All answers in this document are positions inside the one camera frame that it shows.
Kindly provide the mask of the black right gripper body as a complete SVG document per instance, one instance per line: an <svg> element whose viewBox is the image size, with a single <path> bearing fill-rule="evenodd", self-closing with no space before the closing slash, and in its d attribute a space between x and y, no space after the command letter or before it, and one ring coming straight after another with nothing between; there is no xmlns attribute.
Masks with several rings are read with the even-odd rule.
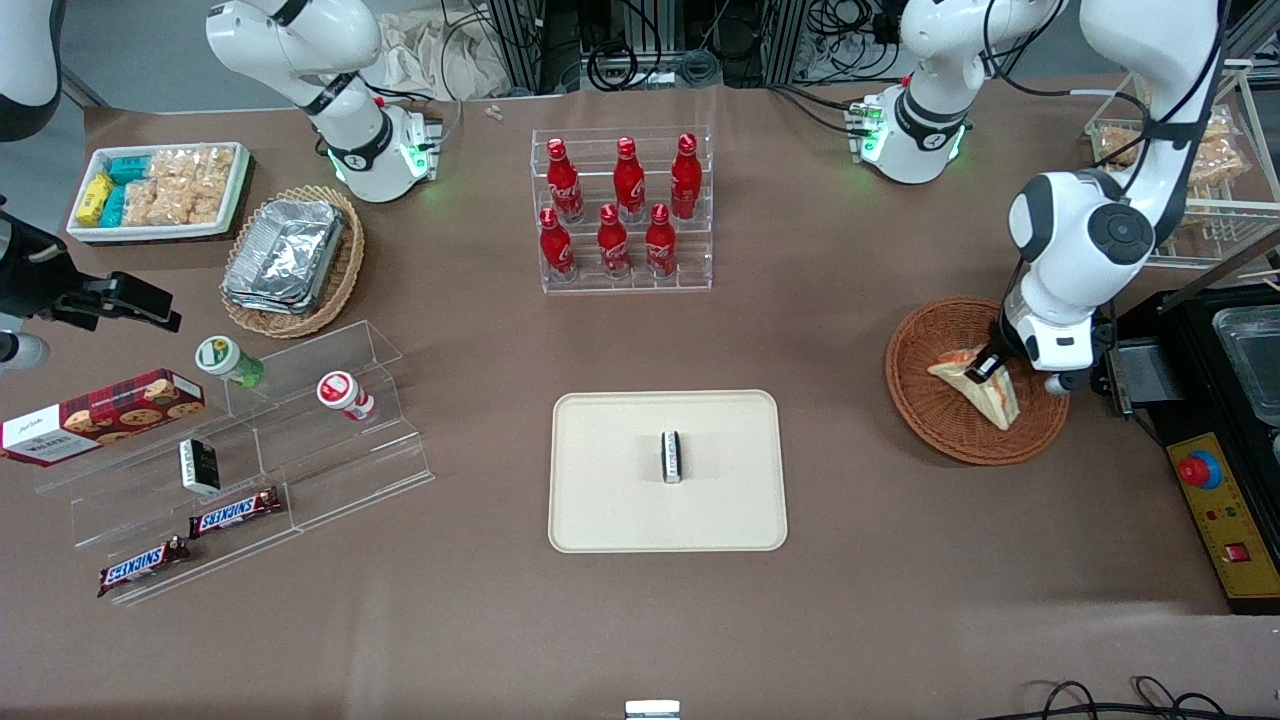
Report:
<svg viewBox="0 0 1280 720"><path fill-rule="evenodd" d="M24 222L3 222L1 313L33 316L54 305L73 282L65 245Z"/></svg>

